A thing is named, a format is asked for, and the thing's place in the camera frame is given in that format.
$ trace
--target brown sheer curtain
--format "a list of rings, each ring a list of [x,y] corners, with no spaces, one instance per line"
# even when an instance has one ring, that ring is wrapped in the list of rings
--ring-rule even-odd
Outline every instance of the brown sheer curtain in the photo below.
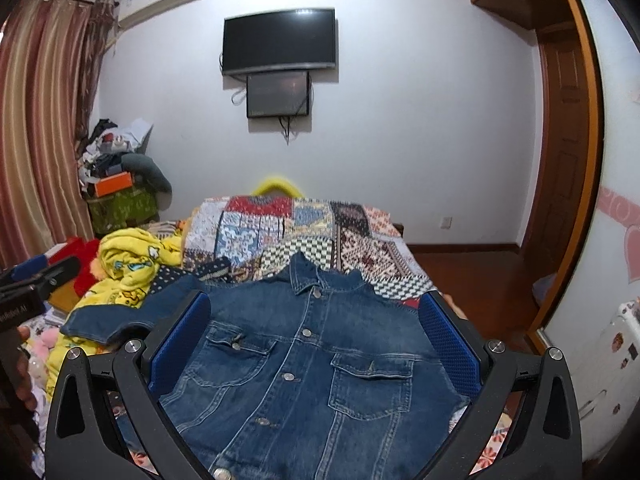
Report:
[[[89,116],[98,89],[102,55],[109,31],[113,28],[114,0],[97,0],[91,8],[82,45],[80,83],[78,86],[78,113],[76,117],[76,156],[80,157],[89,137]]]
[[[92,6],[21,0],[0,43],[0,265],[92,238],[75,157],[81,53]]]

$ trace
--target yellow blanket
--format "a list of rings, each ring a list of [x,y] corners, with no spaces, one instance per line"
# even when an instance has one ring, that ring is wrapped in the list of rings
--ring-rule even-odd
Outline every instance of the yellow blanket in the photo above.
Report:
[[[106,235],[98,248],[98,259],[108,278],[96,283],[74,307],[96,304],[124,304],[137,308],[148,293],[149,286],[158,273],[160,264],[180,265],[182,236],[159,240],[142,229],[121,229]],[[49,380],[46,393],[53,395],[66,352],[73,346],[81,346],[87,355],[101,353],[98,343],[79,337],[60,334],[56,346],[47,359]]]

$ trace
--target chest pocket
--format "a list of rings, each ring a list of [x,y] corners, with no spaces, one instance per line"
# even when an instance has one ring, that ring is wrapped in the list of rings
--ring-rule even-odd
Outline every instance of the chest pocket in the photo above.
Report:
[[[275,344],[275,339],[265,335],[214,325],[186,374],[200,386],[239,386],[262,370]]]
[[[414,361],[336,354],[329,407],[357,420],[373,420],[411,407]]]

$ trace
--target patchwork bedspread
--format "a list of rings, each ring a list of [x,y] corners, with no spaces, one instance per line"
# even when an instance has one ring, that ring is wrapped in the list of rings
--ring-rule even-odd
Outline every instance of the patchwork bedspread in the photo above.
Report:
[[[283,269],[298,251],[323,269],[359,270],[381,296],[418,298],[433,283],[415,261],[389,213],[354,203],[273,196],[205,200],[191,218],[182,266],[226,256],[236,280]]]

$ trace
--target pink wall decal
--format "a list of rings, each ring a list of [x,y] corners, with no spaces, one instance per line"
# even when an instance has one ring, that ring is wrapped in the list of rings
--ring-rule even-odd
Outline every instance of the pink wall decal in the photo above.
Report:
[[[596,208],[626,227],[625,259],[629,283],[640,280],[640,205],[600,186]]]

